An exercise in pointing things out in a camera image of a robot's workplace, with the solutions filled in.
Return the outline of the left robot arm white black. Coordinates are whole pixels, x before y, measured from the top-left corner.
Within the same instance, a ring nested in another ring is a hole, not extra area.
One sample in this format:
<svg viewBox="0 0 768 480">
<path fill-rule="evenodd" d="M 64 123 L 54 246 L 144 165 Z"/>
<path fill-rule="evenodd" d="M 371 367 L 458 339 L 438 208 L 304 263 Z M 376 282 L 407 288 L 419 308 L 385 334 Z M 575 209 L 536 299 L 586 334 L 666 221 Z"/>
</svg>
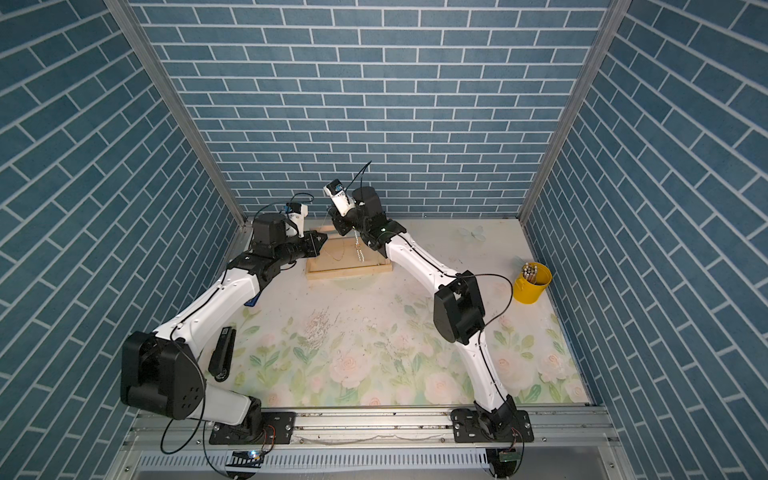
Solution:
<svg viewBox="0 0 768 480">
<path fill-rule="evenodd" d="M 306 230 L 282 214 L 254 219 L 248 248 L 228 262 L 221 277 L 176 316 L 150 333 L 132 333 L 122 346 L 123 404 L 174 420 L 193 418 L 255 435 L 261 427 L 258 399 L 211 385 L 200 357 L 230 317 L 257 298 L 282 271 L 321 252 L 327 234 Z"/>
</svg>

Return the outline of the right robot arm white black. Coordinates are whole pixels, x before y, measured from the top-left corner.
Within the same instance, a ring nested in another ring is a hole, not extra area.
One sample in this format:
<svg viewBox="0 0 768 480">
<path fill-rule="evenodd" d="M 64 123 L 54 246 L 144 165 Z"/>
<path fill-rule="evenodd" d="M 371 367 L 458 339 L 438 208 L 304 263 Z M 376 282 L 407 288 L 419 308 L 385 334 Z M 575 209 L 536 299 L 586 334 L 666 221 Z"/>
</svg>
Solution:
<svg viewBox="0 0 768 480">
<path fill-rule="evenodd" d="M 470 271 L 458 272 L 419 246 L 407 229 L 385 213 L 376 190 L 363 186 L 348 192 L 341 181 L 324 187 L 336 231 L 355 231 L 365 245 L 403 267 L 433 294 L 433 323 L 460 351 L 474 391 L 478 422 L 491 438 L 510 434 L 517 407 L 492 364 L 485 330 L 485 306 Z"/>
</svg>

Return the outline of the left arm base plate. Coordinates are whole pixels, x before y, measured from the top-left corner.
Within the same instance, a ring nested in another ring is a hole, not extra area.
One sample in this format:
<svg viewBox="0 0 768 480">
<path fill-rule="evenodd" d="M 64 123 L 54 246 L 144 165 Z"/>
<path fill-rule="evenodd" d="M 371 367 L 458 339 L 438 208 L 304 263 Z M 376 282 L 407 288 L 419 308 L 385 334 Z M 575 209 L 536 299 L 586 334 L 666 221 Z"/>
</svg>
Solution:
<svg viewBox="0 0 768 480">
<path fill-rule="evenodd" d="M 238 425 L 216 423 L 210 434 L 211 445 L 289 444 L 296 420 L 292 411 L 249 412 Z"/>
</svg>

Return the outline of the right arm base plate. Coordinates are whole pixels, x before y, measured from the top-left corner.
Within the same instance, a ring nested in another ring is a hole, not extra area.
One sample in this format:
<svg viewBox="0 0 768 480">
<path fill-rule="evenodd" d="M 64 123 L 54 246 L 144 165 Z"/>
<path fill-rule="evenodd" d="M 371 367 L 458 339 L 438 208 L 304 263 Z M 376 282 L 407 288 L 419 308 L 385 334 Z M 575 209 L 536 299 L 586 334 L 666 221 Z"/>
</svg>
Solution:
<svg viewBox="0 0 768 480">
<path fill-rule="evenodd" d="M 491 432 L 490 423 L 481 419 L 474 409 L 457 408 L 451 411 L 450 420 L 456 443 L 479 443 L 481 441 L 505 444 L 530 443 L 535 440 L 527 411 L 517 410 L 514 418 Z"/>
</svg>

